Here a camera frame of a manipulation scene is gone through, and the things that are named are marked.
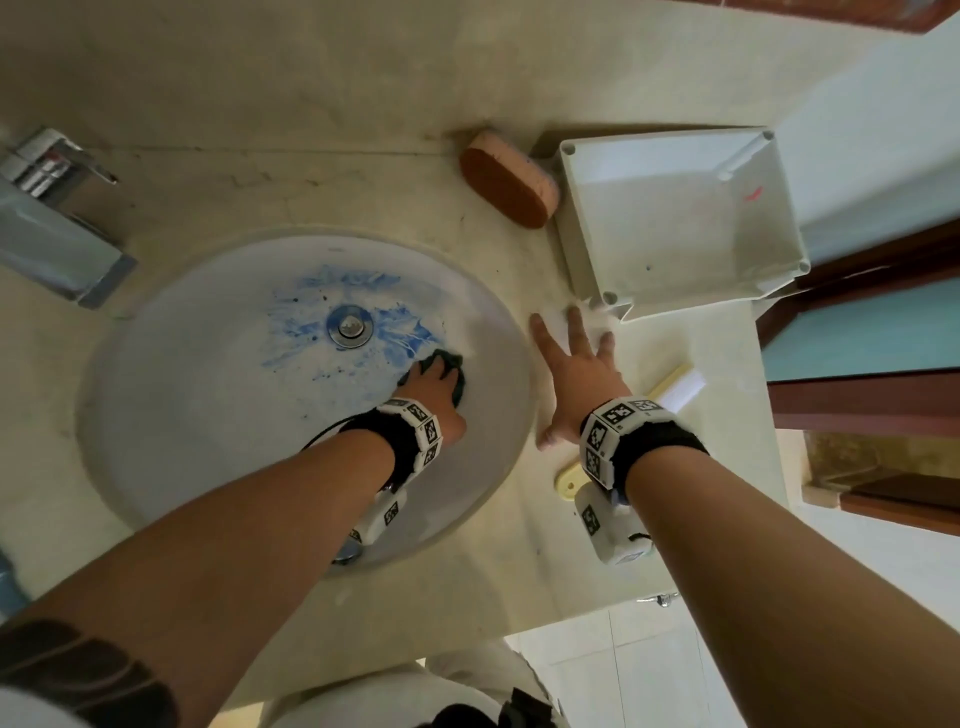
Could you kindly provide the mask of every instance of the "white sink basin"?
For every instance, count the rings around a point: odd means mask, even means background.
[[[326,331],[345,303],[373,319],[358,349]],[[411,484],[406,507],[358,563],[396,558],[503,482],[533,419],[528,348],[510,313],[479,281],[408,248],[294,234],[189,271],[94,358],[80,413],[84,459],[107,503],[142,526],[384,401],[415,358],[438,347],[465,358],[468,432]]]

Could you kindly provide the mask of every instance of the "brown sponge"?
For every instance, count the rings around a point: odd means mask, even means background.
[[[560,202],[557,182],[490,130],[460,155],[460,171],[480,197],[524,228],[542,228]]]

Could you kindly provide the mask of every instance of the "black arm tattoo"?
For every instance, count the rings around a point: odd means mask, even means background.
[[[0,686],[29,692],[94,728],[176,728],[173,693],[119,647],[52,619],[0,630]]]

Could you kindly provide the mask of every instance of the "white plastic container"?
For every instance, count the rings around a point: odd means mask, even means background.
[[[810,270],[769,129],[560,145],[573,289],[621,321],[757,299]]]

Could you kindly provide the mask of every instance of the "person's right arm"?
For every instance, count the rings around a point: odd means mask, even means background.
[[[606,334],[593,354],[579,310],[571,355],[531,320],[554,377],[541,436],[578,441],[594,408],[629,393]],[[627,495],[649,529],[748,724],[956,725],[960,634],[708,455],[660,448]]]

